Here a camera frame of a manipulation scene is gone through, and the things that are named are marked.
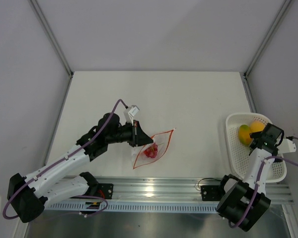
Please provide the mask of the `red grape bunch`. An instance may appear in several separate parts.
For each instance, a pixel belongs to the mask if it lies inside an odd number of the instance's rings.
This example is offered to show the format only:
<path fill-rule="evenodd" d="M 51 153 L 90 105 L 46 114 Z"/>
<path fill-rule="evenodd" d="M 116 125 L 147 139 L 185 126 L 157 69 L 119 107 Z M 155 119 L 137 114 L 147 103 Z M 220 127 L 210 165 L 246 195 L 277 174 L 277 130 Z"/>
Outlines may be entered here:
<path fill-rule="evenodd" d="M 157 153 L 158 146 L 155 143 L 144 151 L 145 156 L 152 159 L 157 157 Z"/>

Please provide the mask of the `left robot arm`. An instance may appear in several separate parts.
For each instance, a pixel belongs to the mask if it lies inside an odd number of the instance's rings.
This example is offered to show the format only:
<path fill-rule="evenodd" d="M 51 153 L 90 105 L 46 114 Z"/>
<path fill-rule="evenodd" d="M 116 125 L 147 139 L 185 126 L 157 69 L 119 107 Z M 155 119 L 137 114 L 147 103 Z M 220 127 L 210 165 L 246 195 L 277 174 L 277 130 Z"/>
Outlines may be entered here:
<path fill-rule="evenodd" d="M 67 182 L 59 180 L 104 154 L 110 144 L 124 142 L 139 147 L 152 144 L 153 139 L 143 132 L 139 121 L 122 125 L 117 114 L 105 114 L 59 160 L 25 176 L 16 173 L 10 178 L 3 217 L 29 223 L 54 203 L 72 197 L 93 198 L 98 192 L 98 182 L 91 173 L 83 172 Z"/>

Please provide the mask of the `yellow green mango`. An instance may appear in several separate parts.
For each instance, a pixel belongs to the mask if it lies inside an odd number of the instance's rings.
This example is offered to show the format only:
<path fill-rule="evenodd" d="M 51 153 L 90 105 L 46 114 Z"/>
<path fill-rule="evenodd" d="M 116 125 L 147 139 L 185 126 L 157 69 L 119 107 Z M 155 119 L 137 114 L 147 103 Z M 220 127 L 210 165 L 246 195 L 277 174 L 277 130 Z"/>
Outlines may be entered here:
<path fill-rule="evenodd" d="M 250 145 L 250 143 L 252 142 L 252 138 L 250 137 L 251 133 L 252 131 L 248 125 L 241 125 L 238 130 L 239 141 L 245 146 Z"/>

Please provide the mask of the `clear zip top bag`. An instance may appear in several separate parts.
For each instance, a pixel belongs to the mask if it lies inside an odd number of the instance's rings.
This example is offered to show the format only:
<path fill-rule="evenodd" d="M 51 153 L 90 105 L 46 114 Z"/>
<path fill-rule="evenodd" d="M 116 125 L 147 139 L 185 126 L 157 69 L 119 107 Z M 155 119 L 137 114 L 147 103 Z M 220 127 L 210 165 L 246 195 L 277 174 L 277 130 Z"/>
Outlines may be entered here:
<path fill-rule="evenodd" d="M 132 149 L 133 170 L 147 166 L 161 159 L 167 152 L 176 128 L 151 136 L 153 143 Z"/>

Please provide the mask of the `orange fruit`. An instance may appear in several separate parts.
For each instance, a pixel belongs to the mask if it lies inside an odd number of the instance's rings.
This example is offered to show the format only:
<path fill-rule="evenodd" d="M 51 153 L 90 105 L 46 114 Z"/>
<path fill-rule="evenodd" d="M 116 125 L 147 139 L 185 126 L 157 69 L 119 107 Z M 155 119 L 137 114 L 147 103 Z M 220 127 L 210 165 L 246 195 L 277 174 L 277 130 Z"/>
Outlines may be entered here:
<path fill-rule="evenodd" d="M 254 120 L 250 125 L 249 128 L 252 133 L 263 131 L 265 128 L 265 124 L 261 121 Z"/>

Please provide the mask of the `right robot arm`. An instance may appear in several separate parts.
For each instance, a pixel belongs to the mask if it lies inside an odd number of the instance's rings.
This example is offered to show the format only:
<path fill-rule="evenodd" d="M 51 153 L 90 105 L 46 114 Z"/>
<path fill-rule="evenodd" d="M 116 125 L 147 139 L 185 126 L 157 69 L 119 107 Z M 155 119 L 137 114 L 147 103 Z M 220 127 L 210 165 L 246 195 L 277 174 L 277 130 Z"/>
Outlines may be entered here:
<path fill-rule="evenodd" d="M 268 171 L 277 159 L 284 131 L 268 123 L 261 132 L 250 135 L 250 163 L 243 179 L 224 176 L 217 187 L 220 198 L 217 213 L 228 220 L 230 228 L 249 231 L 271 205 L 266 197 Z"/>

